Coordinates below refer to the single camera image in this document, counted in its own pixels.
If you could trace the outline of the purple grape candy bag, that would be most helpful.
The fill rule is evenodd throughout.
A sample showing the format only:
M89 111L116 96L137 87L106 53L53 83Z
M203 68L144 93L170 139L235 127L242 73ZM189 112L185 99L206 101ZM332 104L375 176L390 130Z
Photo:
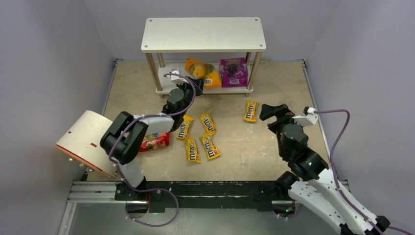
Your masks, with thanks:
M244 57L222 59L219 72L223 88L246 87L249 82L249 73Z

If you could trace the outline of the red mixed fruit candy bag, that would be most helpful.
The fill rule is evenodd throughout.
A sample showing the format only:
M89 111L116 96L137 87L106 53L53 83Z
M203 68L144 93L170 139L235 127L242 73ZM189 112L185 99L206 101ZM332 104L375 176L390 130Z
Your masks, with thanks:
M170 144L170 133L160 132L145 136L139 152L147 152L151 150L161 149L169 146Z

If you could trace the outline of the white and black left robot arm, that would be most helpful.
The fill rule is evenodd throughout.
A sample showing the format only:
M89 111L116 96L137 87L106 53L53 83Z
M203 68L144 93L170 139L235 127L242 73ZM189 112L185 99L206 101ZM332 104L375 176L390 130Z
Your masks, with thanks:
M150 134L174 132L184 121L184 116L195 97L202 95L203 79L167 73L166 78L176 78L177 84L168 95L162 111L153 115L134 116L127 111L118 114L100 140L100 147L117 167L126 185L143 190L145 177L136 156L144 138Z

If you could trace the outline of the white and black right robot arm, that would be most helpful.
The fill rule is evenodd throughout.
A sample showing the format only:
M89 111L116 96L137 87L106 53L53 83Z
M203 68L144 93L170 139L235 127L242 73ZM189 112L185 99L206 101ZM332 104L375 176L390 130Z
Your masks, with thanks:
M286 104L262 104L259 118L276 118L267 126L276 135L279 156L290 168L277 179L277 187L339 235L382 235L390 221L366 209L339 182L334 166L308 146L304 128L315 125L318 114L313 107L296 116Z

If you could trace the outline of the orange mango candy bag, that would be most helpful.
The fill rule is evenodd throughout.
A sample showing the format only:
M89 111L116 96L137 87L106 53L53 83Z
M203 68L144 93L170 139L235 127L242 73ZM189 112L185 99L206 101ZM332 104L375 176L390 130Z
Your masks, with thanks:
M204 79L205 89L222 87L222 79L219 70L213 64L195 58L188 58L184 69L196 80Z

